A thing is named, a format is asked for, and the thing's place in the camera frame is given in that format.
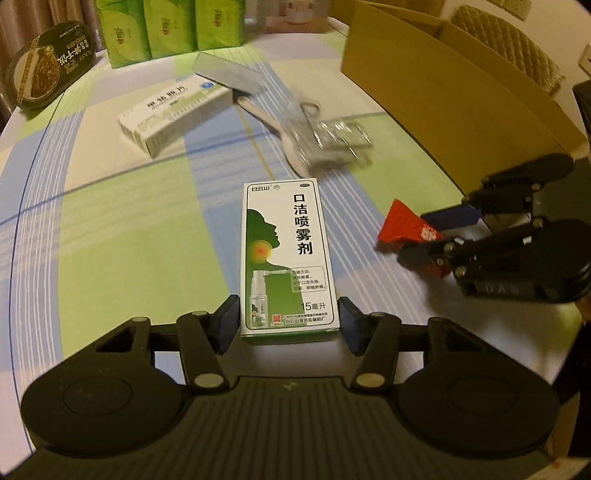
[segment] striped tablecloth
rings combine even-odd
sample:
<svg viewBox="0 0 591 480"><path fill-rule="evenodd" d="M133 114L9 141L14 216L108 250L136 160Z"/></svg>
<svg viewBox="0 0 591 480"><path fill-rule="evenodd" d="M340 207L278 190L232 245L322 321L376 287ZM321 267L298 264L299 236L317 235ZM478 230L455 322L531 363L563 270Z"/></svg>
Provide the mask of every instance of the striped tablecloth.
<svg viewBox="0 0 591 480"><path fill-rule="evenodd" d="M346 28L324 35L253 36L215 54L265 76L255 103L279 115L294 92L324 118L356 118L374 143L372 164L320 183L338 292L366 312L407 323L454 319L551 380L579 316L547 307L465 300L452 279L430 284L375 250L394 198L417 213L460 192L369 96L339 71ZM0 471L33 451L18 402L63 358L132 316L169 323L213 311L239 293L242 185L294 174L280 143L231 108L150 159L119 132L117 116L190 74L195 54L112 70L106 56L35 116L16 112L0 137ZM352 361L338 342L247 348L224 360L234 375L323 374ZM157 365L180 378L178 359ZM420 368L402 355L399 375Z"/></svg>

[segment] noodle container lid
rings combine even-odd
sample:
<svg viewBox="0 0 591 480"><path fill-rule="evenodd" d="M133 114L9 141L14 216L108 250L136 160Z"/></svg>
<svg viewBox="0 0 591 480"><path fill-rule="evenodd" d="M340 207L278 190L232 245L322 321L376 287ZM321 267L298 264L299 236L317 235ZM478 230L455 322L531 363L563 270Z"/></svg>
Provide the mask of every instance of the noodle container lid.
<svg viewBox="0 0 591 480"><path fill-rule="evenodd" d="M23 110L43 108L92 67L95 41L84 24L57 24L33 38L8 66L8 94Z"/></svg>

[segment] green tissue package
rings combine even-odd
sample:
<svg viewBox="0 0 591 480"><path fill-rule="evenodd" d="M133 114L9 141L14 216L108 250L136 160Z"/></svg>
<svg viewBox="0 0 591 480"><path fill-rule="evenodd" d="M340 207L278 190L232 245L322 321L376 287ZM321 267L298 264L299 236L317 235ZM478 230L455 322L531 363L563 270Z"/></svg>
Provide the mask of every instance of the green tissue package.
<svg viewBox="0 0 591 480"><path fill-rule="evenodd" d="M96 7L114 69L152 58L143 0L96 0Z"/></svg>
<svg viewBox="0 0 591 480"><path fill-rule="evenodd" d="M197 50L195 0L144 0L152 57Z"/></svg>
<svg viewBox="0 0 591 480"><path fill-rule="evenodd" d="M244 0L195 0L199 50L244 43Z"/></svg>

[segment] electrical outlet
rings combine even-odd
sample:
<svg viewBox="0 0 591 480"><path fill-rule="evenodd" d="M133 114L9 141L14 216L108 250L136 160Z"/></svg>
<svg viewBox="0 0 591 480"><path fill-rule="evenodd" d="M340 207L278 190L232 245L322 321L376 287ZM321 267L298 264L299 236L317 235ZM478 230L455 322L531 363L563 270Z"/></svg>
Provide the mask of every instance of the electrical outlet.
<svg viewBox="0 0 591 480"><path fill-rule="evenodd" d="M585 48L585 51L579 60L579 67L591 77L591 45L587 45L587 48Z"/></svg>
<svg viewBox="0 0 591 480"><path fill-rule="evenodd" d="M503 8L517 18L525 20L531 10L531 0L506 0Z"/></svg>

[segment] tablecloth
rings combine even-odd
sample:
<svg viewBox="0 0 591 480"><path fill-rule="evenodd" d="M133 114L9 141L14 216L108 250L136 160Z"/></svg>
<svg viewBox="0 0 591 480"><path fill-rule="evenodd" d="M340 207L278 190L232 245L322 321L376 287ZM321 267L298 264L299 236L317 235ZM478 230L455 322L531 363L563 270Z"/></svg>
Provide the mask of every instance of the tablecloth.
<svg viewBox="0 0 591 480"><path fill-rule="evenodd" d="M325 118L355 118L372 138L371 165L320 181L338 293L407 323L452 318L551 380L579 326L571 306L465 300L453 279L426 281L375 249L394 198L422 213L462 195L340 73L347 31L333 26L322 35L252 35L212 53L264 74L254 101L273 115L295 93L319 101ZM117 116L190 74L195 55L112 70L101 53L45 110L14 113L0 137L0 471L34 449L18 402L44 371L130 317L170 323L238 294L242 185L295 176L277 138L239 108L155 159L122 136ZM236 375L306 375L315 355L333 355L329 373L350 365L334 342L240 355ZM178 357L159 356L157 366L181 381ZM419 356L401 355L400 375L419 368Z"/></svg>

